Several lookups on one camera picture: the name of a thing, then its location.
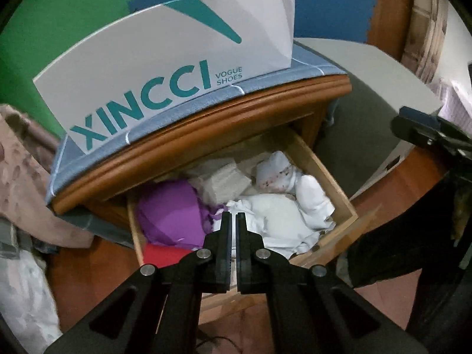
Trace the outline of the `red underwear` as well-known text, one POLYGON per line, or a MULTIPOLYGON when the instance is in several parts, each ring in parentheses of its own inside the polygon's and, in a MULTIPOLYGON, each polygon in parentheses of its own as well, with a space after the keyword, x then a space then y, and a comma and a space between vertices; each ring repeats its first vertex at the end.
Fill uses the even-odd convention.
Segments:
POLYGON ((143 251, 143 264, 164 268, 176 265, 179 261, 192 253, 192 250, 173 246, 147 244, 143 251))

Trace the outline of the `purple bra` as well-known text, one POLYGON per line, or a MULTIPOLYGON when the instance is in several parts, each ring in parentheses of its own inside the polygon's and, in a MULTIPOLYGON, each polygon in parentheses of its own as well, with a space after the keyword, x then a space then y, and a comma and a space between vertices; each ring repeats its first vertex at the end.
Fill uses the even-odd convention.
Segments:
POLYGON ((188 181, 163 181, 138 201, 137 220, 152 245, 195 250, 224 211, 207 205, 188 181))

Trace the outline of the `white folded underwear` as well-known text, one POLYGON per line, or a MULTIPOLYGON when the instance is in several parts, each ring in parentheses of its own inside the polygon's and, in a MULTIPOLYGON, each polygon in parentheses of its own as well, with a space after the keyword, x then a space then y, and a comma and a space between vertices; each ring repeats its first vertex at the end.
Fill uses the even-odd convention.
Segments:
POLYGON ((247 229, 263 238, 264 246, 289 259, 309 252, 323 232, 336 226, 335 206, 318 181, 302 175, 295 193, 257 194, 226 203, 232 215, 244 213, 247 229))

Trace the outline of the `wooden drawer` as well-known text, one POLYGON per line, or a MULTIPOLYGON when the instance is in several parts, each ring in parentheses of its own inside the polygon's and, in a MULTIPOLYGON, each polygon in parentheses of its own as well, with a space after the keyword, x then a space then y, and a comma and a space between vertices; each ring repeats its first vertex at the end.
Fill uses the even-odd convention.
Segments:
POLYGON ((359 233, 360 218, 314 152, 289 130, 238 142, 132 189, 127 210, 140 264, 181 257, 242 213, 265 246, 308 267, 359 233))

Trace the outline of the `beige folded underwear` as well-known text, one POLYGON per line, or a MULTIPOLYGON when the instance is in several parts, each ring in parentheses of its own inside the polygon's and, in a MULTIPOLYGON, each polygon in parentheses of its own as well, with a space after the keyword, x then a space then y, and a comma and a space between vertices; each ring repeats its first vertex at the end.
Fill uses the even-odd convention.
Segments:
POLYGON ((185 171, 188 182, 207 205, 226 204, 251 186, 233 158, 211 159, 185 171))

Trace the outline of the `white floral underwear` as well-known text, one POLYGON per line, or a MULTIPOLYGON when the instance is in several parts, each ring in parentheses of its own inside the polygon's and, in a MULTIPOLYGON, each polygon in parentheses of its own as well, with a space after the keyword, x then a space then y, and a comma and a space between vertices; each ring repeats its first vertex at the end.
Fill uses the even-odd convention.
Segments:
POLYGON ((264 193, 294 194, 301 170, 278 150, 256 166, 256 186, 264 193))

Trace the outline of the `grey cabinet box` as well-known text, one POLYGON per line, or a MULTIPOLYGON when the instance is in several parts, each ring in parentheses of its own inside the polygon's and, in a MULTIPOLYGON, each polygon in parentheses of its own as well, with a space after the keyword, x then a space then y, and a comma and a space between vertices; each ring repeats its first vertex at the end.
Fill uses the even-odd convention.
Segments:
POLYGON ((299 38, 348 74, 352 91, 339 98, 334 123, 316 141, 314 152, 346 196, 354 199, 412 150, 394 136, 390 123, 403 106, 437 114, 435 94, 404 65, 379 48, 359 42, 299 38))

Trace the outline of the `black trouser leg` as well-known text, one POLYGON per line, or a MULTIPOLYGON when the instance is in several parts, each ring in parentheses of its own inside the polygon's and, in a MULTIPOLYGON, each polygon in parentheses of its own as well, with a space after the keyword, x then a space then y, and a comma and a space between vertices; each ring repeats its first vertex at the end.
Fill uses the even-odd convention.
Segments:
POLYGON ((338 267, 355 288, 421 273, 407 332, 430 353, 471 341, 471 181, 447 174, 345 257, 338 267))

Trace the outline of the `wooden nightstand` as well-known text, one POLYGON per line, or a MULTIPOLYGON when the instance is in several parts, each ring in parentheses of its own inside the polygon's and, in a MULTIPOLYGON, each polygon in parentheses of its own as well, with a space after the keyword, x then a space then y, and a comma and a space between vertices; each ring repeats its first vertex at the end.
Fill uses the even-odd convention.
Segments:
POLYGON ((273 127, 315 114, 351 92, 346 75, 294 81, 205 109, 143 137, 101 161, 52 200, 58 215, 106 201, 154 177, 273 127))

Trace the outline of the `blue checked cloth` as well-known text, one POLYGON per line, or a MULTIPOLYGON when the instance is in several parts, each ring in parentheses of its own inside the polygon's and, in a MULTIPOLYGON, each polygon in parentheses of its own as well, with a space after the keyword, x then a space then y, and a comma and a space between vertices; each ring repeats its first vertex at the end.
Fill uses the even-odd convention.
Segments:
POLYGON ((46 205, 50 205, 55 196, 87 171, 155 131, 162 130, 192 115, 199 114, 205 109, 210 109, 260 90, 281 86, 290 82, 343 75, 345 73, 346 71, 328 61, 324 56, 296 42, 293 46, 290 68, 267 73, 245 81, 236 81, 228 86, 174 106, 165 112, 146 119, 142 124, 118 135, 118 137, 90 154, 84 154, 70 136, 65 136, 54 157, 50 181, 46 190, 46 205))

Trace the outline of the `white patterned bedding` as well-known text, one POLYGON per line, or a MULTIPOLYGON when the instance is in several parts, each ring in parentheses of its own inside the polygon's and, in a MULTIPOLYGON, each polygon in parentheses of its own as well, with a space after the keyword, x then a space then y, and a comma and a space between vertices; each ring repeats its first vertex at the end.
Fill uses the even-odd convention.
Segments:
POLYGON ((62 332, 46 263, 30 235, 1 219, 1 316, 27 353, 44 353, 62 332))

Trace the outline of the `white XINCCI shoe box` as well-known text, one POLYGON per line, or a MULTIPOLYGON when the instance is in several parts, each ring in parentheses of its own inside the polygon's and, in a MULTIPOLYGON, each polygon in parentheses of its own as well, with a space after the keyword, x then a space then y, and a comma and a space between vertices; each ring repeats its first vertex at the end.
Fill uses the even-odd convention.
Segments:
POLYGON ((295 0, 173 0, 95 31, 34 79, 82 152, 232 83, 287 69, 295 0))

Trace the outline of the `beige floral pillow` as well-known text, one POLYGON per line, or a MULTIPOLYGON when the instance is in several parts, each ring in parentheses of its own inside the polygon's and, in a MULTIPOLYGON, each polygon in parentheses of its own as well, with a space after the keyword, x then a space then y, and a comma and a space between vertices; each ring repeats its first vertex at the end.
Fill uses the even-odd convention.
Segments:
POLYGON ((94 235, 56 217, 46 190, 58 138, 13 106, 1 105, 1 216, 38 240, 90 248, 94 235))

